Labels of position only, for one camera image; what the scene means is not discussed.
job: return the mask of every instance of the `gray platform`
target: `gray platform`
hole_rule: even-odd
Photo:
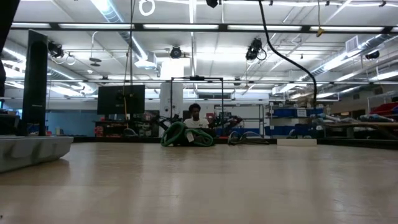
[[[70,150],[73,137],[0,137],[0,172],[54,161]]]

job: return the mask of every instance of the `monitor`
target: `monitor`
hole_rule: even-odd
[[[145,85],[101,86],[98,88],[97,114],[124,114],[126,99],[127,114],[145,111]]]

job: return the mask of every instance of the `green hose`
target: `green hose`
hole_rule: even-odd
[[[213,145],[213,137],[211,137],[206,132],[200,129],[187,129],[185,130],[185,137],[188,133],[192,133],[193,135],[193,142],[197,146],[212,146]]]
[[[176,140],[182,137],[184,134],[184,123],[175,122],[173,123],[167,130],[163,133],[162,138],[160,139],[160,144],[162,146],[169,146],[173,144]]]

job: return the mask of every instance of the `ceiling beam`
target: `ceiling beam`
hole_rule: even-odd
[[[12,30],[101,31],[121,32],[263,32],[260,24],[162,24],[162,23],[79,23],[13,22]],[[271,33],[316,34],[318,25],[270,24]],[[324,34],[398,34],[398,26],[322,26]]]

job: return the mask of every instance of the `speaker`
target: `speaker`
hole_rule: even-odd
[[[22,105],[22,134],[29,128],[39,127],[39,136],[45,136],[45,97],[47,92],[47,36],[29,30],[24,102]]]

